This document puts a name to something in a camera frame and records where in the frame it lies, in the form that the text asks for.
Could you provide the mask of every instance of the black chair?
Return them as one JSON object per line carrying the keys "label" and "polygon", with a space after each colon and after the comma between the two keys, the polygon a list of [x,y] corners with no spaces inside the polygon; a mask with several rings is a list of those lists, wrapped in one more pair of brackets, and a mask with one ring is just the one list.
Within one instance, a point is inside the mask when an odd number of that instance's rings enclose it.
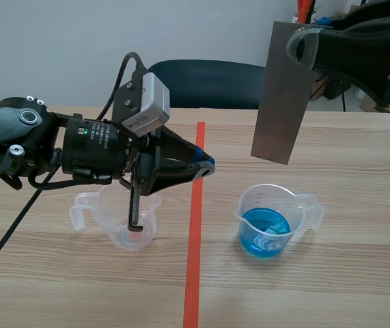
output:
{"label": "black chair", "polygon": [[166,60],[153,72],[170,90],[175,108],[258,109],[266,69],[217,60]]}

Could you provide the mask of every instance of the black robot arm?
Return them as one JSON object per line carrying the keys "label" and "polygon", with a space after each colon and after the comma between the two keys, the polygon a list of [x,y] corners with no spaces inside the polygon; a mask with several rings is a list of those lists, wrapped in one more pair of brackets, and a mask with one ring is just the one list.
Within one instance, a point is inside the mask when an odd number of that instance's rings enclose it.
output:
{"label": "black robot arm", "polygon": [[[2,100],[0,178],[17,190],[22,187],[20,177],[28,177],[29,184],[40,190],[119,180],[131,192],[128,227],[138,231],[140,196],[214,173],[211,156],[164,126],[169,90],[142,65],[111,97],[111,121],[53,113],[30,96]],[[60,127],[66,129],[62,151],[55,148]],[[37,182],[39,175],[58,166],[72,180]]]}

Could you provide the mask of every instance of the black cable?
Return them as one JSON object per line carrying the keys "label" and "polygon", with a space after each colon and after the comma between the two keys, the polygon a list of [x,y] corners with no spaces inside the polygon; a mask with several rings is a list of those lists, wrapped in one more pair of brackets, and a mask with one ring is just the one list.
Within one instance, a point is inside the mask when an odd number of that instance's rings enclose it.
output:
{"label": "black cable", "polygon": [[344,111],[346,111],[345,107],[345,91],[344,91],[344,82],[340,83],[340,89],[342,91],[342,106],[344,107]]}
{"label": "black cable", "polygon": [[309,101],[313,99],[313,97],[319,92],[319,90],[322,89],[322,87],[323,87],[324,85],[326,85],[327,82],[328,82],[328,79],[327,79],[323,84],[321,84],[321,85],[319,86],[319,88],[318,88],[313,94],[311,94]]}
{"label": "black cable", "polygon": [[117,89],[119,89],[120,83],[122,82],[122,77],[124,76],[125,73],[126,65],[128,65],[129,59],[131,58],[133,58],[136,62],[136,69],[144,67],[143,62],[141,61],[140,56],[137,53],[132,52],[127,54],[124,57],[124,60],[122,60],[122,65],[120,65],[119,74],[117,75],[117,79],[115,80],[114,88],[113,91],[111,92],[110,98],[108,99],[106,105],[104,106],[104,109],[100,112],[97,120],[101,121],[104,118],[105,114],[107,113],[111,104],[113,103],[115,92],[117,91]]}
{"label": "black cable", "polygon": [[307,13],[307,17],[305,18],[306,24],[310,24],[311,23],[311,15],[313,15],[313,11],[315,10],[315,2],[316,2],[316,0],[313,0],[311,2],[310,8],[309,8],[309,12]]}
{"label": "black cable", "polygon": [[[60,165],[58,165],[56,168],[55,168],[55,171],[54,172],[51,172],[49,173],[46,178],[44,179],[43,181],[43,184],[44,183],[48,183],[49,180],[54,176],[54,174],[57,172],[57,170],[59,169]],[[40,196],[40,194],[42,193],[42,190],[37,190],[35,193],[33,193],[31,199],[28,200],[28,202],[26,203],[25,207],[21,210],[21,212],[18,214],[17,218],[14,220],[14,222],[12,223],[12,225],[10,226],[10,228],[8,229],[8,231],[5,233],[5,235],[2,237],[2,239],[0,240],[0,251],[2,249],[2,247],[6,244],[6,242],[8,241],[8,239],[10,239],[12,233],[15,231],[15,229],[17,228],[17,226],[19,225],[19,223],[22,221],[23,217],[26,215],[26,213],[28,212],[28,210],[31,208],[31,206],[33,205],[33,203],[36,202],[38,196]]]}
{"label": "black cable", "polygon": [[28,177],[28,182],[31,186],[33,186],[35,189],[38,190],[55,190],[55,189],[61,189],[61,188],[67,188],[67,187],[73,187],[73,186],[80,186],[80,185],[109,185],[111,183],[110,180],[65,180],[65,181],[59,181],[59,182],[52,182],[52,183],[39,183],[36,181],[35,176]]}

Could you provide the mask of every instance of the robotic arm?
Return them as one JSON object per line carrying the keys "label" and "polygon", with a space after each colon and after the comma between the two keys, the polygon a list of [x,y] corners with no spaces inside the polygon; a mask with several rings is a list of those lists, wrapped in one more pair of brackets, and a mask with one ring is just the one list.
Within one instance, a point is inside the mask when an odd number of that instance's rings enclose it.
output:
{"label": "robotic arm", "polygon": [[[170,116],[169,90],[142,65],[112,97],[111,121],[53,113],[30,96],[2,100],[0,179],[16,190],[22,188],[20,177],[41,190],[107,185],[117,179],[131,192],[128,228],[141,231],[141,195],[214,173],[211,156],[164,126]],[[60,127],[66,129],[62,151],[54,147]],[[59,166],[72,180],[36,181]]]}
{"label": "robotic arm", "polygon": [[299,65],[352,82],[381,107],[390,104],[390,0],[375,0],[324,27],[305,25],[287,52]]}

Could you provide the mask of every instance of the measuring cup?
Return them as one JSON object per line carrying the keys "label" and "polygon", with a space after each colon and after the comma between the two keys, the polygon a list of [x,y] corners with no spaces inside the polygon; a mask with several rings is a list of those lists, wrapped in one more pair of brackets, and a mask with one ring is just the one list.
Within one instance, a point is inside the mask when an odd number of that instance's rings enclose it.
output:
{"label": "measuring cup", "polygon": [[234,215],[240,220],[243,247],[255,256],[270,258],[281,253],[293,234],[308,220],[319,228],[325,207],[312,194],[295,195],[275,184],[259,184],[240,197]]}
{"label": "measuring cup", "polygon": [[143,226],[140,232],[128,230],[129,199],[130,191],[119,182],[105,186],[98,193],[80,193],[69,210],[73,228],[85,228],[83,211],[90,210],[96,222],[119,248],[131,250],[145,247],[155,236],[155,209],[160,206],[161,198],[155,194],[140,197],[139,226]]}

